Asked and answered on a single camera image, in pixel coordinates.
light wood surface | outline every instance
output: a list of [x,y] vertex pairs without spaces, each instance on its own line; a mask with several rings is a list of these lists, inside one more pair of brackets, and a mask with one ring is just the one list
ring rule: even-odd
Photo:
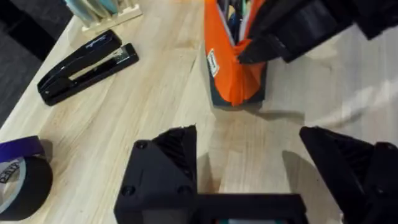
[[356,27],[298,60],[269,64],[261,108],[214,109],[203,52],[203,1],[145,0],[144,15],[114,30],[141,60],[54,106],[36,84],[90,38],[65,29],[14,111],[0,141],[52,142],[54,182],[43,207],[21,223],[116,223],[113,207],[134,141],[196,124],[201,192],[298,192],[312,224],[339,210],[299,129],[321,125],[366,141],[398,143],[398,31],[368,42]]

stapler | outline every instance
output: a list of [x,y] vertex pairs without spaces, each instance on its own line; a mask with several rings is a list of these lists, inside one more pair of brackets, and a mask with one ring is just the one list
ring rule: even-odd
[[139,57],[134,47],[121,45],[119,37],[108,30],[74,51],[39,81],[37,89],[44,102],[55,105],[136,63]]

